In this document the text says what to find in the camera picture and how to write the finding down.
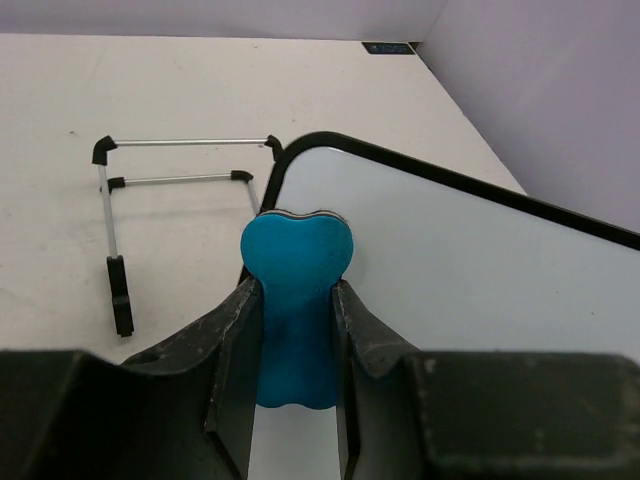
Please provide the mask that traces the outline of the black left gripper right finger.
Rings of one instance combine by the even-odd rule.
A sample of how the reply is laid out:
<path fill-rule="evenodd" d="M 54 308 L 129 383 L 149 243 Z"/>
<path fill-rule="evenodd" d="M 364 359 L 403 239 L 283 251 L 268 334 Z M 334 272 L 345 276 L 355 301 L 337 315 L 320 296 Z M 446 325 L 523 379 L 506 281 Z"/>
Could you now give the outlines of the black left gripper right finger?
<path fill-rule="evenodd" d="M 421 350 L 331 291 L 345 479 L 635 479 L 639 367 L 619 355 Z"/>

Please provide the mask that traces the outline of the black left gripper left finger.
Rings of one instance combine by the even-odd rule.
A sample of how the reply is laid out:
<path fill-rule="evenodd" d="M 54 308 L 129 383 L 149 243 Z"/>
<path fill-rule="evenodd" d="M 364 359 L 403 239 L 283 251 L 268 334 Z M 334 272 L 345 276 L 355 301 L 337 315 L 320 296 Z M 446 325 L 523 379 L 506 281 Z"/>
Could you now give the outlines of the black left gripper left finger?
<path fill-rule="evenodd" d="M 244 479 L 262 289 L 114 364 L 81 350 L 1 354 L 5 479 Z"/>

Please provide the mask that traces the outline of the small black-framed whiteboard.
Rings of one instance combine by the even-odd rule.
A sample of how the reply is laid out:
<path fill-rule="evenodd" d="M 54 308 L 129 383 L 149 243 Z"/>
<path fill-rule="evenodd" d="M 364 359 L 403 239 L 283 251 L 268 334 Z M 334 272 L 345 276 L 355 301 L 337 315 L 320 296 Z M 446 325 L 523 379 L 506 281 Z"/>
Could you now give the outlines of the small black-framed whiteboard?
<path fill-rule="evenodd" d="M 341 216 L 354 253 L 338 282 L 421 350 L 639 367 L 635 233 L 331 132 L 279 155 L 259 215 L 271 210 Z"/>

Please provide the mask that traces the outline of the blue bone-shaped eraser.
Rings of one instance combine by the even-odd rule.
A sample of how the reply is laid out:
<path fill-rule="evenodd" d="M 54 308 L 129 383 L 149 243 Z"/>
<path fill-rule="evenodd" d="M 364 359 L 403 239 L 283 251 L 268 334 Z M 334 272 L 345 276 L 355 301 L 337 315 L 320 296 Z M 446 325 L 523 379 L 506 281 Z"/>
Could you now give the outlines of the blue bone-shaped eraser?
<path fill-rule="evenodd" d="M 267 211 L 245 227 L 240 251 L 263 292 L 258 405 L 334 407 L 330 299 L 354 253 L 347 222 L 326 210 Z"/>

